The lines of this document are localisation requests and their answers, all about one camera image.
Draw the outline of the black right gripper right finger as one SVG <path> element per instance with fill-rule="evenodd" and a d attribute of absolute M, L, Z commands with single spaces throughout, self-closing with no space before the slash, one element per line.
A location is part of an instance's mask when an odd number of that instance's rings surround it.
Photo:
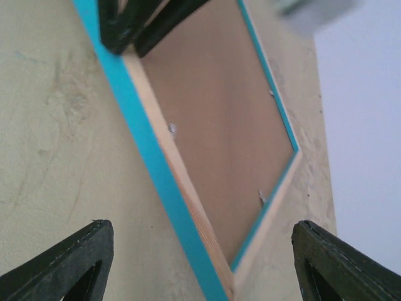
<path fill-rule="evenodd" d="M 400 275 L 310 220 L 293 227 L 303 300 L 400 300 Z"/>

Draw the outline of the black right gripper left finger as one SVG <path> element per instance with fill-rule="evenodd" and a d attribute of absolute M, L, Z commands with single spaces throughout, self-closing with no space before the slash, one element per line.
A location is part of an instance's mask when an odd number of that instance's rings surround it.
<path fill-rule="evenodd" d="M 94 220 L 1 275 L 1 300 L 102 300 L 113 256 L 113 226 Z"/>

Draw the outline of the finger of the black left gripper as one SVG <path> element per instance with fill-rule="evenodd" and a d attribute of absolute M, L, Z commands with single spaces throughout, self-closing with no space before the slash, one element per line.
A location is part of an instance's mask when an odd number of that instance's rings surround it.
<path fill-rule="evenodd" d="M 135 39 L 134 47 L 138 57 L 143 58 L 177 25 L 207 2 L 208 0 L 169 1 Z"/>
<path fill-rule="evenodd" d="M 129 0 L 120 11 L 119 1 L 98 1 L 100 39 L 104 47 L 114 55 L 121 55 L 161 2 Z"/>

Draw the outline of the brown cardboard backing board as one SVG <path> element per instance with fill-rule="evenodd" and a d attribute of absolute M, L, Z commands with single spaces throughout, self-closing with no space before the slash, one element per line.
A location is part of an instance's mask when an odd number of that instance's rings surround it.
<path fill-rule="evenodd" d="M 232 262 L 293 155 L 238 3 L 208 2 L 142 63 Z"/>

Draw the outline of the teal wooden picture frame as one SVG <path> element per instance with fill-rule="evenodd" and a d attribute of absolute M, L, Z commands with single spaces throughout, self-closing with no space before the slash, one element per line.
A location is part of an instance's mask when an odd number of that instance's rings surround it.
<path fill-rule="evenodd" d="M 132 51 L 122 56 L 113 55 L 102 45 L 100 10 L 96 1 L 75 1 L 74 5 L 205 298 L 237 300 L 302 157 L 245 3 L 240 1 L 239 8 L 272 89 L 293 152 L 272 193 L 262 197 L 261 213 L 232 263 L 224 258 L 140 58 Z"/>

